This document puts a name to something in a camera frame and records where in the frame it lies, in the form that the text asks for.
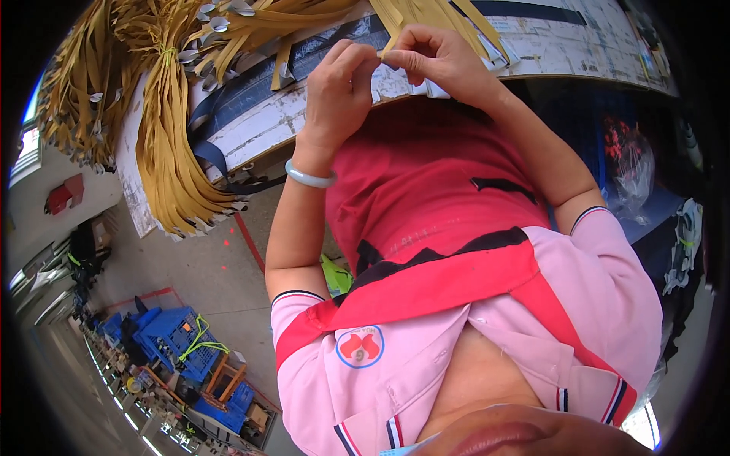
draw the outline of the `yellow rope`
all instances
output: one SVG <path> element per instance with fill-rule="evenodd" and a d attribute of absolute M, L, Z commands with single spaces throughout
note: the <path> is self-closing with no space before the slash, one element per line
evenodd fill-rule
<path fill-rule="evenodd" d="M 174 47 L 169 47 L 165 49 L 165 45 L 160 43 L 158 45 L 160 47 L 160 55 L 165 58 L 165 66 L 170 66 L 170 56 L 176 56 L 177 55 L 177 49 Z"/>
<path fill-rule="evenodd" d="M 201 338 L 203 334 L 205 334 L 208 329 L 210 329 L 210 324 L 205 321 L 202 315 L 198 315 L 195 319 L 195 323 L 198 325 L 198 335 L 195 336 L 195 339 L 193 339 L 193 343 L 190 344 L 188 349 L 184 351 L 184 353 L 180 356 L 180 361 L 185 361 L 189 354 L 196 351 L 200 347 L 208 347 L 213 348 L 216 350 L 220 350 L 223 353 L 230 353 L 231 350 L 229 350 L 225 345 L 221 344 L 220 342 L 198 342 L 198 340 Z"/>

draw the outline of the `hand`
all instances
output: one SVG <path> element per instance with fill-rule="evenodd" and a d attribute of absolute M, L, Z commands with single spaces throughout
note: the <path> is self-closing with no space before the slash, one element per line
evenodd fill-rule
<path fill-rule="evenodd" d="M 332 46 L 307 78 L 307 120 L 297 143 L 334 156 L 372 107 L 370 81 L 379 65 L 373 46 L 349 39 Z"/>
<path fill-rule="evenodd" d="M 383 61 L 405 69 L 410 84 L 428 78 L 462 103 L 485 111 L 508 91 L 453 30 L 409 24 Z"/>

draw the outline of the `green fabric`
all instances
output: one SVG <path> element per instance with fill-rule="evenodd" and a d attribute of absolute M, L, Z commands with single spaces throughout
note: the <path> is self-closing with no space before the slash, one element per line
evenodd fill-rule
<path fill-rule="evenodd" d="M 350 287 L 353 286 L 353 276 L 343 268 L 332 263 L 332 260 L 327 258 L 327 255 L 322 254 L 320 258 L 330 296 L 334 298 L 337 295 L 344 295 L 350 291 Z"/>
<path fill-rule="evenodd" d="M 71 262 L 73 262 L 73 264 L 75 264 L 76 266 L 81 266 L 81 263 L 79 263 L 79 261 L 76 258 L 74 258 L 74 256 L 71 255 L 70 252 L 66 253 L 66 255 L 68 255 L 69 259 L 71 260 Z"/>

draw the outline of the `wooden stool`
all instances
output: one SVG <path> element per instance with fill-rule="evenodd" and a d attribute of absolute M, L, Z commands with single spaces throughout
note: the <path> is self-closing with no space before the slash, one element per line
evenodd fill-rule
<path fill-rule="evenodd" d="M 223 359 L 220 360 L 218 368 L 215 369 L 215 373 L 213 374 L 213 378 L 208 384 L 208 388 L 206 388 L 205 391 L 200 394 L 200 396 L 205 399 L 208 404 L 222 411 L 228 411 L 226 401 L 231 398 L 233 392 L 236 390 L 236 387 L 238 387 L 238 385 L 243 381 L 243 377 L 246 372 L 245 363 L 243 363 L 238 369 L 235 369 L 226 364 L 227 360 L 228 354 L 223 353 Z M 220 395 L 219 398 L 216 398 L 213 395 L 213 391 L 215 391 L 215 387 L 224 376 L 230 376 L 231 381 L 229 382 L 226 389 L 223 391 L 223 394 Z"/>

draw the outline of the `concrete floor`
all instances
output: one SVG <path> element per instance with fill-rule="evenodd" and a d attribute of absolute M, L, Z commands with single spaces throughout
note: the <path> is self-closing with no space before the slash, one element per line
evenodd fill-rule
<path fill-rule="evenodd" d="M 278 186 L 253 195 L 249 209 L 242 212 L 262 258 L 282 189 Z M 175 243 L 158 230 L 140 239 L 124 200 L 116 212 L 119 231 L 112 241 L 112 255 L 91 291 L 93 306 L 113 306 L 135 295 L 172 287 L 185 305 L 203 315 L 218 341 L 245 356 L 247 382 L 280 409 L 269 330 L 271 303 L 264 275 L 235 219 L 222 222 L 208 236 Z M 330 258 L 341 256 L 331 236 L 323 252 Z M 160 305 L 176 304 L 164 301 Z M 134 304 L 118 306 L 114 312 L 120 309 L 132 310 Z"/>

